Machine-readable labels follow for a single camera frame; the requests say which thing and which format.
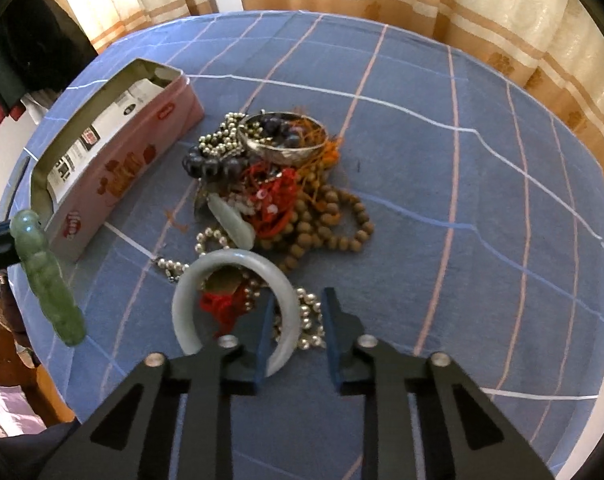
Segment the pale white jade bangle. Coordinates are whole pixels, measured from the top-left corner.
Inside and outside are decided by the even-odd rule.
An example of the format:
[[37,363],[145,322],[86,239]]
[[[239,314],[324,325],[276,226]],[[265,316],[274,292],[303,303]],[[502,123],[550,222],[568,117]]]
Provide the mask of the pale white jade bangle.
[[183,272],[172,300],[172,323],[175,337],[185,356],[198,353],[203,343],[195,329],[193,304],[200,286],[215,270],[223,266],[242,266],[253,271],[274,293],[281,313],[280,340],[267,361],[266,376],[278,373],[293,356],[302,326],[296,290],[274,263],[243,249],[221,249],[199,257]]

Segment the red cord charm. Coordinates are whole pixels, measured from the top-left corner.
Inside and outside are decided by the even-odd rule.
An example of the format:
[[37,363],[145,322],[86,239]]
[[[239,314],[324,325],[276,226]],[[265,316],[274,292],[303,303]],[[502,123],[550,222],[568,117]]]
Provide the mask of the red cord charm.
[[[200,200],[216,226],[198,236],[195,252],[203,257],[212,242],[223,250],[241,248],[267,256],[292,220],[298,190],[295,169],[269,162],[255,162],[215,182],[204,180]],[[240,316],[254,309],[265,286],[256,272],[225,264],[205,279],[199,307],[212,316],[217,335],[227,335]]]

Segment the pink metal tin box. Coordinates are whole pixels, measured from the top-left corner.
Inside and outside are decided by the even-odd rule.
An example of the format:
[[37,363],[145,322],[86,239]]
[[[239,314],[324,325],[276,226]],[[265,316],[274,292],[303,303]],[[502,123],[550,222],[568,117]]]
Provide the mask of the pink metal tin box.
[[204,117],[189,77],[135,58],[71,117],[31,174],[30,208],[56,257],[78,261],[114,207]]

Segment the blue checked bed sheet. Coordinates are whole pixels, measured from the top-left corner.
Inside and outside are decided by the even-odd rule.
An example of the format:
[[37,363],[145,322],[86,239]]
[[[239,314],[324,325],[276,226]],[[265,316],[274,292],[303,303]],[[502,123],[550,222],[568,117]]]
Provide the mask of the blue checked bed sheet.
[[[79,419],[149,352],[181,356],[175,287],[149,256],[195,260],[197,185],[181,159],[227,112],[294,110],[341,134],[332,182],[375,232],[361,252],[315,250],[291,275],[399,351],[449,353],[554,474],[576,451],[604,379],[604,177],[559,118],[443,44],[336,15],[183,18],[105,50],[26,144],[11,214],[62,126],[133,58],[182,70],[205,110],[131,188],[83,258],[62,265],[87,337],[67,348],[9,271],[35,352]],[[340,398],[325,352],[295,352],[255,398],[233,400],[237,479],[358,479],[361,398]]]

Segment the dark hanging clothes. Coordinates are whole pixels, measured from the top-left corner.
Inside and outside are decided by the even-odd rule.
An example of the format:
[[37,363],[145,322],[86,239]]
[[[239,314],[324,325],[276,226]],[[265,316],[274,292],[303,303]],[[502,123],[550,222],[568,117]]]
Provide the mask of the dark hanging clothes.
[[0,16],[0,125],[48,110],[97,51],[55,0],[12,0]]

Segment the pale jade pendant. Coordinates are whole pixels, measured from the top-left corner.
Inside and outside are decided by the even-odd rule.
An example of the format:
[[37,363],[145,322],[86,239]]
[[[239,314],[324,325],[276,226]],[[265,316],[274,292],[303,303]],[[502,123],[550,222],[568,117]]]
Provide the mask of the pale jade pendant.
[[209,194],[206,203],[232,243],[237,248],[251,250],[255,242],[255,231],[253,226],[242,218],[240,212],[235,207],[229,206],[216,193]]

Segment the brown wooden bead mala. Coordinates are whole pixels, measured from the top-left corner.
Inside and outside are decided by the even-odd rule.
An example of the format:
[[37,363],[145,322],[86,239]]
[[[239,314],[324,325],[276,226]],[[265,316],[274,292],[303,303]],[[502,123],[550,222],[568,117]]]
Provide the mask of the brown wooden bead mala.
[[[280,270],[289,273],[314,249],[360,252],[375,232],[360,198],[330,182],[340,161],[337,144],[300,167],[260,162],[250,169],[249,182],[261,209],[250,222],[256,246],[280,257]],[[276,173],[267,177],[266,171]]]

